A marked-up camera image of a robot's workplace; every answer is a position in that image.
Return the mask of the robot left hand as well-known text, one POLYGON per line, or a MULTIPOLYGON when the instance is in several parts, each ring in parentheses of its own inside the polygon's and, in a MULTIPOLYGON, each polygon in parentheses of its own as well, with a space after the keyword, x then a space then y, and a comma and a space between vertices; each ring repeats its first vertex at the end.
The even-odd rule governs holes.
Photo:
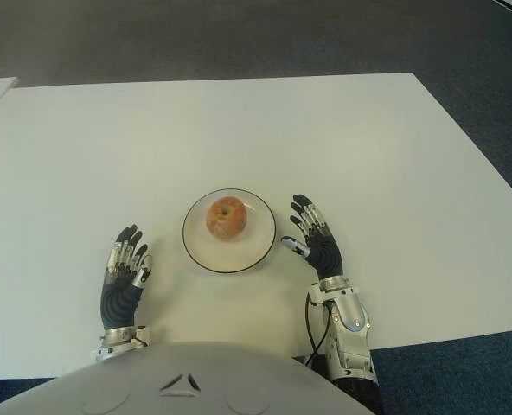
POLYGON ((148 245, 138 245, 142 237, 133 224, 124 228, 112 245, 100 295, 104 330, 134 326, 136 309, 152 272, 148 245))

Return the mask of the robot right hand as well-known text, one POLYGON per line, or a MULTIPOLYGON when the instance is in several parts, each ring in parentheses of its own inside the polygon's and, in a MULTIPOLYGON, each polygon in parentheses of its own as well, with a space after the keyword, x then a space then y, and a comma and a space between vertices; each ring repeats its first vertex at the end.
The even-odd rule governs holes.
POLYGON ((316 271, 319 280, 341 276, 342 254, 317 205, 299 194, 292 197, 291 209, 296 215, 291 215, 290 221, 300 230, 304 241, 283 236, 283 245, 303 258, 316 271))

